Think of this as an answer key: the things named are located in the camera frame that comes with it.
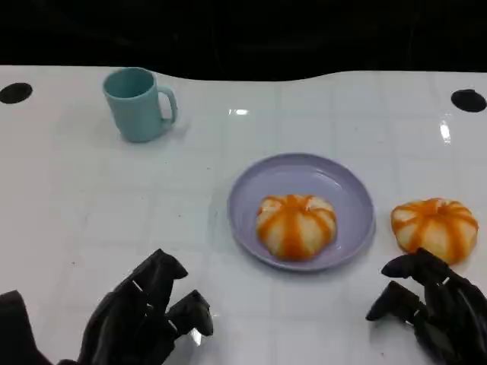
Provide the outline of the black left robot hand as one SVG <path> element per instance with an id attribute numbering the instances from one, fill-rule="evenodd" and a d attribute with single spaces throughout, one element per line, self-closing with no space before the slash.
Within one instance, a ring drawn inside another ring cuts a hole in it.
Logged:
<path id="1" fill-rule="evenodd" d="M 176 258 L 154 251 L 97 305 L 78 358 L 57 364 L 163 364 L 178 338 L 192 330 L 212 336 L 210 305 L 197 290 L 167 309 L 174 282 L 187 275 Z M 1 364 L 53 364 L 37 347 L 17 290 L 1 294 Z"/>

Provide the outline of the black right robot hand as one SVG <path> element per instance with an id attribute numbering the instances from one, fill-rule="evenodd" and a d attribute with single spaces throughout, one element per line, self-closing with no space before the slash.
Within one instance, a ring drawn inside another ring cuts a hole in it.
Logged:
<path id="1" fill-rule="evenodd" d="M 438 363 L 486 363 L 486 297 L 476 285 L 423 248 L 392 259 L 381 273 L 414 279 L 424 287 L 425 302 L 390 281 L 366 320 L 393 316 L 410 324 L 418 343 Z"/>

